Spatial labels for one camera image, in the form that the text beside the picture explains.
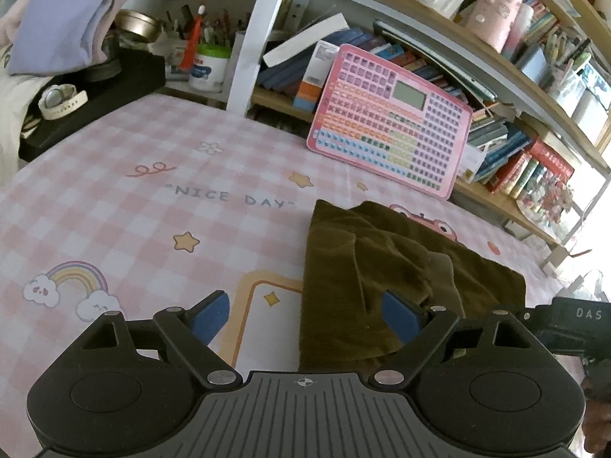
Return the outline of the person right hand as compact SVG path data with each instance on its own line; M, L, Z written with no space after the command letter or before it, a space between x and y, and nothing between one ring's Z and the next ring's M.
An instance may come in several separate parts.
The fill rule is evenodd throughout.
M595 457L610 456L610 366L592 369L581 382L586 396L582 423L584 449Z

